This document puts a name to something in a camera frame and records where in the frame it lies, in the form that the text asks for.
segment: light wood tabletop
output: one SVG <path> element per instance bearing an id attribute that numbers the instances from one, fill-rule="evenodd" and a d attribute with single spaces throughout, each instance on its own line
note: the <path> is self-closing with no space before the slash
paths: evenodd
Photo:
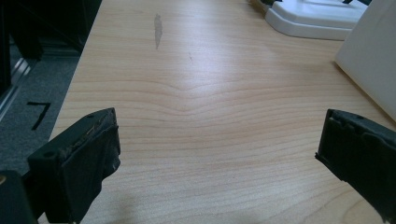
<path id="1" fill-rule="evenodd" d="M 82 223 L 382 223 L 314 158 L 328 108 L 396 129 L 342 44 L 246 0 L 103 1 L 52 134 L 116 108 L 121 166 Z"/>

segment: wood grain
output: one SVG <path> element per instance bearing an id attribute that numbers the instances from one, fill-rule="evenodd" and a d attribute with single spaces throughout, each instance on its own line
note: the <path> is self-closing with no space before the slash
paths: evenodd
<path id="1" fill-rule="evenodd" d="M 103 1 L 52 135 L 116 108 L 121 167 L 83 223 L 382 223 L 314 159 L 328 108 L 396 127 L 333 62 L 342 43 L 243 0 Z"/>

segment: white device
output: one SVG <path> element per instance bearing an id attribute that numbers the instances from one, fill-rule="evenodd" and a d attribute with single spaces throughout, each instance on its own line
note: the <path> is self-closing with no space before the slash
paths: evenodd
<path id="1" fill-rule="evenodd" d="M 366 8 L 357 0 L 283 0 L 267 9 L 265 20 L 285 35 L 344 40 Z"/>

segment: white object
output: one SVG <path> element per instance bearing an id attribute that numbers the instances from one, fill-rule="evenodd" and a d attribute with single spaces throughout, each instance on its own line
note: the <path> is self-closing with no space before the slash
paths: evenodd
<path id="1" fill-rule="evenodd" d="M 283 0 L 274 2 L 265 19 L 285 35 L 344 40 L 367 8 L 358 0 Z"/>
<path id="2" fill-rule="evenodd" d="M 340 67 L 396 120 L 396 1 L 374 0 L 335 56 Z"/>

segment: white box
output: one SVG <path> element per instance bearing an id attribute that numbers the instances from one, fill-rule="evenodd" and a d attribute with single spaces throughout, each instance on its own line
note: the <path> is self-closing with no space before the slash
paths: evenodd
<path id="1" fill-rule="evenodd" d="M 396 1 L 372 1 L 335 61 L 396 120 Z"/>

